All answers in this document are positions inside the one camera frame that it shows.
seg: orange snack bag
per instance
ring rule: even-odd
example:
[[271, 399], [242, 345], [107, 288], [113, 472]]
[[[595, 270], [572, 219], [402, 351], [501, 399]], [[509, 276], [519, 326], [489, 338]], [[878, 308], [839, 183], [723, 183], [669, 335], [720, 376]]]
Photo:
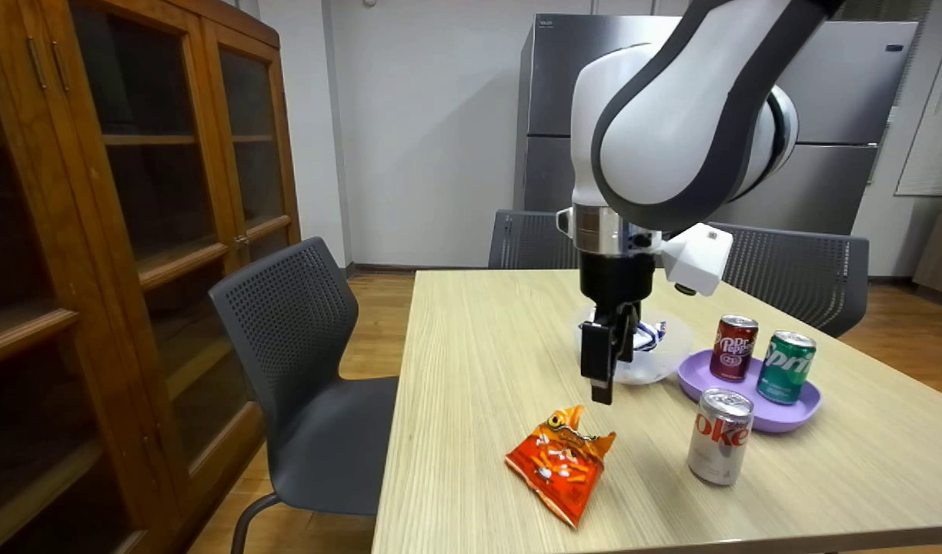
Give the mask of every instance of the orange snack bag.
[[505, 454], [505, 465], [552, 508], [569, 530], [579, 527], [595, 484], [603, 472], [603, 454], [616, 442], [606, 436], [581, 436], [575, 429], [581, 406], [559, 409], [521, 446]]

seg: cabinet door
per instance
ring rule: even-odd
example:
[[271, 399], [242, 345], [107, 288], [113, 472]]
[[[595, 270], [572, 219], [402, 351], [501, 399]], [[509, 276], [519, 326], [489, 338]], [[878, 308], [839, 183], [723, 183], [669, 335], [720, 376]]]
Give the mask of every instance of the cabinet door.
[[238, 265], [238, 225], [210, 101], [201, 22], [167, 2], [70, 2], [55, 35], [75, 36], [69, 126], [81, 130], [105, 270], [124, 318], [156, 449], [179, 496], [179, 536], [225, 496], [263, 439], [247, 379], [206, 288]]
[[126, 351], [98, 300], [47, 109], [29, 2], [0, 2], [0, 551], [113, 551], [142, 538], [154, 484], [126, 388]]
[[298, 238], [293, 160], [282, 54], [273, 45], [213, 22], [203, 23], [216, 82], [225, 170], [234, 180], [234, 206], [244, 262], [263, 258]]

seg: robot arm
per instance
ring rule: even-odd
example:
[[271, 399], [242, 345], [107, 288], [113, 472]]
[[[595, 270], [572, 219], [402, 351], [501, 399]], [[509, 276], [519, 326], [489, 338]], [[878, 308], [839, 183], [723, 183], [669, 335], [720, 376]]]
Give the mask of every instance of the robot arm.
[[581, 251], [581, 376], [614, 399], [614, 363], [630, 357], [654, 270], [716, 293], [731, 238], [698, 225], [789, 153], [793, 106], [779, 75], [841, 0], [694, 0], [659, 45], [590, 62], [572, 92], [572, 209], [563, 232]]

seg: wooden table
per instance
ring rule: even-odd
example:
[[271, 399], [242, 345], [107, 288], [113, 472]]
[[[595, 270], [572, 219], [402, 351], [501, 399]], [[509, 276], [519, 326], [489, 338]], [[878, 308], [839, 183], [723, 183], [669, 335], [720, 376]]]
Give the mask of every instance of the wooden table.
[[[710, 348], [726, 310], [809, 332], [822, 413], [785, 436], [752, 433], [736, 487], [689, 474], [696, 402], [678, 381], [616, 386], [590, 402], [575, 270], [421, 270], [412, 288], [397, 413], [373, 551], [839, 551], [942, 541], [942, 395], [720, 285], [682, 296], [663, 276], [648, 318]], [[618, 432], [579, 530], [505, 467], [542, 417], [585, 406], [581, 432]]]

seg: gray chair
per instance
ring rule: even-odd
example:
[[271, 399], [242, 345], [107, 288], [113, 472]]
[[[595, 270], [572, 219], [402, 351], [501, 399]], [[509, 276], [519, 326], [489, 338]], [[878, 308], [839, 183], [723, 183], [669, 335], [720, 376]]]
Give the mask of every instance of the gray chair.
[[841, 335], [864, 318], [868, 239], [710, 221], [736, 238], [723, 281]]
[[559, 211], [500, 209], [489, 269], [579, 269], [579, 251], [559, 232]]
[[357, 300], [323, 239], [287, 246], [210, 288], [264, 414], [271, 496], [251, 520], [283, 502], [320, 513], [373, 518], [378, 508], [397, 379], [340, 379]]

